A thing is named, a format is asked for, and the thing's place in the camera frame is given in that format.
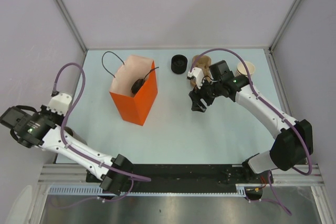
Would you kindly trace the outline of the black plastic cup lid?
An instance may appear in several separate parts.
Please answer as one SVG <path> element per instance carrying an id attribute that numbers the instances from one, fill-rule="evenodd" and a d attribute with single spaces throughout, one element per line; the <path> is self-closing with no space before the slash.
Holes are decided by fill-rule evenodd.
<path id="1" fill-rule="evenodd" d="M 138 79 L 137 81 L 134 82 L 134 84 L 131 87 L 131 91 L 138 93 L 138 91 L 142 88 L 144 85 L 145 80 L 144 79 Z"/>

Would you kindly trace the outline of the orange paper bag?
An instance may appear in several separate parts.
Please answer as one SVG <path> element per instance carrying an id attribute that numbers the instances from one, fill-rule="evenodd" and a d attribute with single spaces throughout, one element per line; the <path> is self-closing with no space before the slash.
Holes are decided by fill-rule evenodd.
<path id="1" fill-rule="evenodd" d="M 158 94 L 155 62 L 130 55 L 113 76 L 109 93 L 124 121 L 143 126 Z"/>

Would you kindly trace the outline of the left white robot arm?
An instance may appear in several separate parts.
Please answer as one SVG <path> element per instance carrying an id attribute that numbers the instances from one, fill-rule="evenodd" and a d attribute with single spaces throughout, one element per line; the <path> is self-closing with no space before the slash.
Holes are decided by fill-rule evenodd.
<path id="1" fill-rule="evenodd" d="M 37 147 L 42 150 L 61 154 L 86 168 L 87 173 L 97 178 L 103 191 L 119 196 L 134 179 L 129 175 L 116 172 L 125 167 L 132 170 L 132 163 L 122 155 L 117 158 L 101 154 L 61 128 L 63 115 L 48 111 L 41 106 L 37 111 L 32 107 L 17 105 L 8 108 L 1 115 L 1 125 L 10 129 L 12 138 L 26 148 Z"/>

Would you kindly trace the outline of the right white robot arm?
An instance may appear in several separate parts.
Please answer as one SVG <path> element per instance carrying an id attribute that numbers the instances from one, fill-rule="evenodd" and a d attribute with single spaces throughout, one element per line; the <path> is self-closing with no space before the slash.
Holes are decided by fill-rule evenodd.
<path id="1" fill-rule="evenodd" d="M 287 171 L 313 153 L 312 125 L 307 120 L 298 121 L 274 107 L 246 76 L 235 76 L 226 61 L 210 65 L 209 70 L 210 79 L 198 67 L 187 73 L 196 83 L 189 93 L 192 111 L 205 112 L 216 97 L 230 98 L 261 122 L 275 140 L 270 150 L 243 162 L 245 181 L 254 183 L 263 172 L 276 168 Z"/>

